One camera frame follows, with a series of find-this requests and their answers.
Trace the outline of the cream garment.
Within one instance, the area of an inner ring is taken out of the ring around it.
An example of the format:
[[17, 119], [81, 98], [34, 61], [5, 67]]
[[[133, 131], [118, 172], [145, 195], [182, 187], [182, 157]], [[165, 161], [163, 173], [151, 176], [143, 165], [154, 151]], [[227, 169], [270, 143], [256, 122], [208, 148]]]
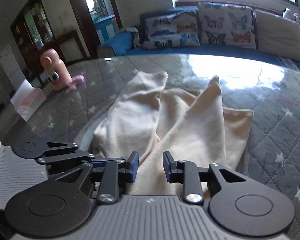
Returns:
[[217, 76], [198, 96], [167, 89], [167, 80], [166, 72], [136, 74], [94, 130], [96, 154], [128, 158], [139, 152], [138, 174], [128, 194], [181, 194], [180, 184], [166, 180], [165, 151], [199, 167], [220, 163], [231, 169], [245, 151], [254, 113], [225, 107]]

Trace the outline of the tissue pack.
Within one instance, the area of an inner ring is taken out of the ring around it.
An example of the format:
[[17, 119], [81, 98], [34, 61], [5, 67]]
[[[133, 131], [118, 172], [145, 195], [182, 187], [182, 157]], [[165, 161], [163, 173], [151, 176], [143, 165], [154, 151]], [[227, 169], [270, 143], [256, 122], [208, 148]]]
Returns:
[[44, 103], [46, 96], [40, 88], [34, 88], [29, 81], [23, 80], [10, 102], [15, 112], [28, 122], [36, 110]]

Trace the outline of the grey quilted table cover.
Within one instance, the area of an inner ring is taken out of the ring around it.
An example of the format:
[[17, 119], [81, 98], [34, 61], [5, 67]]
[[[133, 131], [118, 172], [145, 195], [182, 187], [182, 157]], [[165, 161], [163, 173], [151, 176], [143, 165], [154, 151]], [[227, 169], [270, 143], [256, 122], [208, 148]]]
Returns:
[[287, 195], [296, 216], [289, 230], [300, 239], [300, 72], [235, 57], [186, 54], [119, 56], [82, 61], [69, 67], [86, 83], [70, 92], [44, 90], [47, 100], [25, 122], [0, 119], [0, 135], [11, 146], [18, 137], [81, 142], [95, 121], [137, 72], [168, 74], [168, 87], [198, 92], [213, 76], [223, 104], [254, 111], [248, 151], [238, 171]]

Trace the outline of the white refrigerator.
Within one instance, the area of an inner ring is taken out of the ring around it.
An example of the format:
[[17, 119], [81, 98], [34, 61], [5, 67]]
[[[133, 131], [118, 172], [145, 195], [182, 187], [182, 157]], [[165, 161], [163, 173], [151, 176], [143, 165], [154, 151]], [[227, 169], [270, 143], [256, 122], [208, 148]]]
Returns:
[[23, 83], [25, 76], [19, 64], [17, 63], [10, 46], [6, 46], [0, 52], [0, 64], [3, 70], [6, 72], [7, 76], [9, 77], [13, 88], [17, 90]]

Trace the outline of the pink cartoon water bottle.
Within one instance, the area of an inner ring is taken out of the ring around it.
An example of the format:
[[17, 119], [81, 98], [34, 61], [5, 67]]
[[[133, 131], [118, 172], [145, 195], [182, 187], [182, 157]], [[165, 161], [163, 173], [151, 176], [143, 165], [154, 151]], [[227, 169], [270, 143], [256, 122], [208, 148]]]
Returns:
[[72, 77], [69, 71], [54, 49], [43, 52], [40, 56], [40, 63], [53, 90], [62, 90], [71, 82]]

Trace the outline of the dark wooden cabinet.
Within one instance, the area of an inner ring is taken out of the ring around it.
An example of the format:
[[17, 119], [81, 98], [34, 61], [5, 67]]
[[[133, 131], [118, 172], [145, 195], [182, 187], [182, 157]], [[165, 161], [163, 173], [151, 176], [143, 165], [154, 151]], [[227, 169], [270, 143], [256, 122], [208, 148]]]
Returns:
[[[28, 80], [36, 78], [44, 71], [39, 58], [48, 49], [57, 51], [67, 66], [87, 58], [76, 29], [70, 27], [59, 35], [54, 34], [42, 0], [28, 0], [11, 24], [10, 30], [26, 63], [23, 74]], [[74, 41], [78, 47], [79, 55], [74, 59], [62, 52], [61, 45], [68, 41]]]

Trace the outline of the blue sofa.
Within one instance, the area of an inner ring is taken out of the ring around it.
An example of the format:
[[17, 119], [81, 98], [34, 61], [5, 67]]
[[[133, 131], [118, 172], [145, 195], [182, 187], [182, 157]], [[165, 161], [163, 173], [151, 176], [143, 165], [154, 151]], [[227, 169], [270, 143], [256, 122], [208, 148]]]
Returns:
[[300, 62], [285, 63], [278, 56], [271, 55], [259, 50], [251, 50], [245, 48], [237, 48], [233, 46], [217, 47], [215, 45], [201, 44], [200, 46], [185, 47], [160, 47], [159, 49], [142, 49], [141, 46], [134, 44], [134, 36], [138, 34], [141, 38], [145, 38], [146, 20], [150, 17], [171, 15], [175, 12], [190, 11], [195, 7], [176, 7], [162, 11], [147, 12], [140, 15], [140, 25], [129, 27], [117, 33], [103, 44], [98, 46], [98, 57], [115, 57], [124, 55], [145, 55], [145, 54], [195, 54], [195, 55], [216, 55], [226, 57], [236, 57], [242, 59], [250, 59], [262, 61], [281, 67], [291, 67], [300, 71]]

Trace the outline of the blue cabinet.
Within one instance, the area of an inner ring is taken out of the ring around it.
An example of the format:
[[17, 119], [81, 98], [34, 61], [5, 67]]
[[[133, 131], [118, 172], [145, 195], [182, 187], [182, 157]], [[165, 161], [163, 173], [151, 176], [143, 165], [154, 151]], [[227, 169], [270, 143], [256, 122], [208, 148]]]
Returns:
[[114, 15], [94, 19], [94, 27], [101, 44], [114, 37], [119, 31]]

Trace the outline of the left butterfly cushion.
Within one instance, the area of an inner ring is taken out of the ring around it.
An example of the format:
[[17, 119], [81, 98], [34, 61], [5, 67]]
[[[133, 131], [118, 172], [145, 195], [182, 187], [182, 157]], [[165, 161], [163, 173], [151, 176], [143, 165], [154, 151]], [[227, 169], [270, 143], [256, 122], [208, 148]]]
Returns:
[[198, 47], [197, 13], [194, 10], [147, 18], [142, 48]]

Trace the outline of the butterfly cushion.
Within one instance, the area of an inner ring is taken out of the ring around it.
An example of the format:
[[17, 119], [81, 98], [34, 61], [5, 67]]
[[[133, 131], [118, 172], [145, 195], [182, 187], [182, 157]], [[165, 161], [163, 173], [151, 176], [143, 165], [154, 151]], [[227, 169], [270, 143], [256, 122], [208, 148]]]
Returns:
[[198, 5], [201, 23], [200, 41], [205, 44], [256, 49], [251, 7], [235, 4]]
[[198, 47], [197, 13], [194, 10], [147, 18], [142, 48]]

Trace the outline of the plain beige cushion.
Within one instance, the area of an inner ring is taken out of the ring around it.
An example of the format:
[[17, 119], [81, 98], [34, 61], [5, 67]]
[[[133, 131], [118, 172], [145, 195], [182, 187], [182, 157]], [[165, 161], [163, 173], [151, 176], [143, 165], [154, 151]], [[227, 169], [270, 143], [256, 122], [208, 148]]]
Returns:
[[300, 62], [300, 24], [255, 10], [258, 50]]

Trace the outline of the right butterfly cushion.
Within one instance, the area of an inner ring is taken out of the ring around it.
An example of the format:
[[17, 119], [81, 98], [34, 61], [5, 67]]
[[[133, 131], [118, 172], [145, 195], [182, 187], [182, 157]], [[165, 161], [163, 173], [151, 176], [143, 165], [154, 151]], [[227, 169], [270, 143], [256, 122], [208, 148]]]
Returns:
[[201, 23], [200, 41], [205, 44], [256, 49], [251, 7], [235, 4], [198, 5]]

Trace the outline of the white plush toy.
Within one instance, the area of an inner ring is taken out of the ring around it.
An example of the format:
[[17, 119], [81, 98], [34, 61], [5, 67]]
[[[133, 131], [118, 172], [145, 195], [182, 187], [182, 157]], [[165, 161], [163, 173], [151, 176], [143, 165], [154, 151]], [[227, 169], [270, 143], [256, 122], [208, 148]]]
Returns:
[[293, 13], [289, 8], [286, 8], [282, 12], [283, 18], [289, 19], [291, 21], [300, 22], [300, 15], [296, 12]]

